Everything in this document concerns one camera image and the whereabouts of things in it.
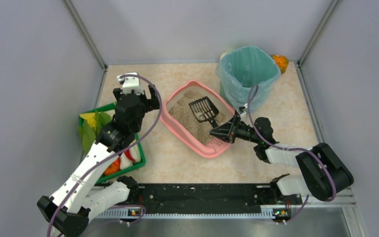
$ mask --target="trash bin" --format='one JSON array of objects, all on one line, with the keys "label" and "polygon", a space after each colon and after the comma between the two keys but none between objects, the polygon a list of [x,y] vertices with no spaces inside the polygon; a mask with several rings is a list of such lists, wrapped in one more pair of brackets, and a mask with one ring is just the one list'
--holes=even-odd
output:
[{"label": "trash bin", "polygon": [[236,109],[247,103],[249,90],[259,84],[251,103],[253,112],[264,104],[281,72],[267,53],[247,46],[226,54],[217,65],[216,74],[220,78],[220,96]]}]

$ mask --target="teal trash bag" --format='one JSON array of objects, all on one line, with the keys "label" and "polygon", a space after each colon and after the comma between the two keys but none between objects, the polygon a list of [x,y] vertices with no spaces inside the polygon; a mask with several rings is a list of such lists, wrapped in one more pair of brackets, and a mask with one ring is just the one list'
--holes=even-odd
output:
[{"label": "teal trash bag", "polygon": [[235,109],[248,101],[249,90],[258,84],[251,102],[253,112],[265,103],[272,85],[281,76],[275,61],[260,48],[247,46],[226,54],[216,68],[220,78],[220,95]]}]

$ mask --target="beige marble table surface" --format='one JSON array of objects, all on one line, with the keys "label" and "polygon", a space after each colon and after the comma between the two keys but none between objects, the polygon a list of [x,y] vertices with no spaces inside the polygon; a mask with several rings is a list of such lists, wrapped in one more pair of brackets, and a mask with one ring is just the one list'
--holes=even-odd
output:
[{"label": "beige marble table surface", "polygon": [[[110,65],[103,85],[99,106],[115,101],[113,89],[119,87],[116,76],[138,72],[154,83],[163,101],[188,80],[197,79],[219,91],[216,63]],[[142,82],[146,91],[147,85]],[[152,125],[157,111],[146,114],[140,135]],[[295,65],[290,63],[285,74],[274,84],[266,103],[253,118],[268,117],[274,138],[283,144],[310,147],[317,144],[309,111],[303,96]],[[139,183],[264,183],[285,173],[299,174],[297,168],[260,161],[254,144],[236,141],[227,151],[213,159],[199,156],[160,121],[142,147],[146,166],[129,172]]]}]

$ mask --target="black slotted spatula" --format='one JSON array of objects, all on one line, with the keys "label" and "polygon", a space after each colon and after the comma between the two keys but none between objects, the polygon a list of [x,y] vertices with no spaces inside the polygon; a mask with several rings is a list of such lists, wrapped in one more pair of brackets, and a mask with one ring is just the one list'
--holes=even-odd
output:
[{"label": "black slotted spatula", "polygon": [[192,101],[188,105],[198,122],[209,121],[213,127],[219,126],[216,122],[216,116],[219,114],[219,110],[207,96]]}]

